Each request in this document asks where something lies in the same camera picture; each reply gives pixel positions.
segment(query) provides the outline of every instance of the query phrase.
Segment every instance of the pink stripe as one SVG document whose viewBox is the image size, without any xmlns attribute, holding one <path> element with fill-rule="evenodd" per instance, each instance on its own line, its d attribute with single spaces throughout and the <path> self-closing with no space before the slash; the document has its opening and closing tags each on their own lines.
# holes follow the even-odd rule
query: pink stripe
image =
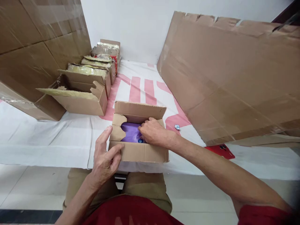
<svg viewBox="0 0 300 225">
<path fill-rule="evenodd" d="M 116 100 L 118 89 L 120 87 L 121 80 L 130 85 L 130 79 L 126 77 L 124 74 L 119 73 L 118 76 L 115 79 L 115 82 L 113 83 L 110 91 L 110 95 L 108 97 L 108 104 L 106 108 L 105 116 L 99 116 L 101 119 L 104 120 L 113 120 L 113 114 L 115 113 L 115 109 L 113 108 L 113 104 Z"/>
<path fill-rule="evenodd" d="M 150 105 L 157 105 L 157 99 L 154 97 L 154 85 L 153 80 L 145 79 L 145 94 L 146 103 Z"/>
<path fill-rule="evenodd" d="M 167 85 L 163 82 L 159 82 L 157 81 L 156 82 L 157 86 L 164 90 L 165 92 L 172 94 L 172 92 L 170 91 L 170 89 L 167 87 Z M 176 105 L 176 108 L 177 108 L 177 111 L 178 111 L 178 114 L 176 115 L 173 115 L 173 116 L 169 116 L 167 119 L 166 119 L 166 129 L 167 130 L 173 130 L 175 131 L 177 134 L 180 135 L 180 131 L 176 130 L 175 128 L 175 125 L 179 125 L 180 127 L 185 127 L 185 126 L 188 126 L 188 125 L 191 125 L 191 122 L 188 120 L 188 118 L 186 117 L 184 111 L 182 110 L 182 108 L 180 107 L 179 103 L 177 102 L 176 98 L 173 96 L 174 98 L 174 103 Z"/>
<path fill-rule="evenodd" d="M 140 77 L 132 77 L 131 78 L 131 87 L 130 87 L 130 94 L 129 94 L 129 101 L 130 102 L 141 102 L 141 90 L 140 90 Z"/>
</svg>

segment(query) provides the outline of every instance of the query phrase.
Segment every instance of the person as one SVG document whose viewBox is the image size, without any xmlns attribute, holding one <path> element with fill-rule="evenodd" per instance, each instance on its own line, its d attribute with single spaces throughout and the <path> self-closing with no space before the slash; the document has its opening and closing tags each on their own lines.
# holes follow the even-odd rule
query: person
<svg viewBox="0 0 300 225">
<path fill-rule="evenodd" d="M 129 173 L 123 194 L 118 195 L 113 175 L 118 170 L 124 145 L 106 151 L 112 129 L 107 127 L 96 141 L 92 171 L 70 170 L 64 211 L 55 224 L 182 224 L 170 215 L 172 203 L 162 174 Z M 149 118 L 139 131 L 147 143 L 170 149 L 187 159 L 228 194 L 239 224 L 281 224 L 290 215 L 290 206 L 263 181 L 166 130 L 156 119 Z"/>
</svg>

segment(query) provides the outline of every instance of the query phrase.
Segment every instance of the hand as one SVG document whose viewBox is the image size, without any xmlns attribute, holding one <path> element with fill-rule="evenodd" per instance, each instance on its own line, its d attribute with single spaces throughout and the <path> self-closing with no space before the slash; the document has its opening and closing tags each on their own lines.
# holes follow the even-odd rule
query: hand
<svg viewBox="0 0 300 225">
<path fill-rule="evenodd" d="M 99 189 L 109 178 L 111 178 L 119 168 L 121 161 L 120 150 L 123 144 L 118 144 L 106 151 L 106 142 L 113 130 L 108 126 L 105 131 L 98 137 L 95 145 L 94 166 L 89 176 L 91 188 Z"/>
<path fill-rule="evenodd" d="M 164 148 L 170 148 L 170 143 L 173 142 L 173 139 L 177 135 L 173 131 L 166 130 L 152 117 L 142 123 L 142 126 L 138 127 L 138 130 L 142 134 L 141 138 L 147 143 Z"/>
</svg>

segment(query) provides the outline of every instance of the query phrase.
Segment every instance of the red phone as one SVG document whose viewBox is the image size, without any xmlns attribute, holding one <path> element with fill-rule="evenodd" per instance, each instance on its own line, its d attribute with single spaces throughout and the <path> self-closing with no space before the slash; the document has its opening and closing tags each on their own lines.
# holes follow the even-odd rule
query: red phone
<svg viewBox="0 0 300 225">
<path fill-rule="evenodd" d="M 225 159 L 235 158 L 235 156 L 232 154 L 232 152 L 229 150 L 229 148 L 225 144 L 208 146 L 205 148 L 220 155 L 220 156 L 223 156 Z"/>
</svg>

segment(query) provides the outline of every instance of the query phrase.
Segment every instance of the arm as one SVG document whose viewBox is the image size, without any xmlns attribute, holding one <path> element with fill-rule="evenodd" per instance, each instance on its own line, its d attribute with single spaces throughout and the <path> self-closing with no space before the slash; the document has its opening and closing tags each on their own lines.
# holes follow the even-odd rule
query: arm
<svg viewBox="0 0 300 225">
<path fill-rule="evenodd" d="M 56 225 L 81 224 L 100 187 L 118 170 L 121 160 L 120 149 L 124 145 L 118 144 L 106 152 L 106 142 L 112 130 L 112 126 L 109 126 L 98 137 L 95 145 L 93 170 L 85 178 L 70 205 L 56 221 Z"/>
<path fill-rule="evenodd" d="M 147 143 L 170 149 L 198 167 L 231 197 L 237 215 L 244 204 L 290 211 L 290 206 L 266 183 L 233 162 L 166 130 L 154 118 L 149 118 L 139 130 Z"/>
</svg>

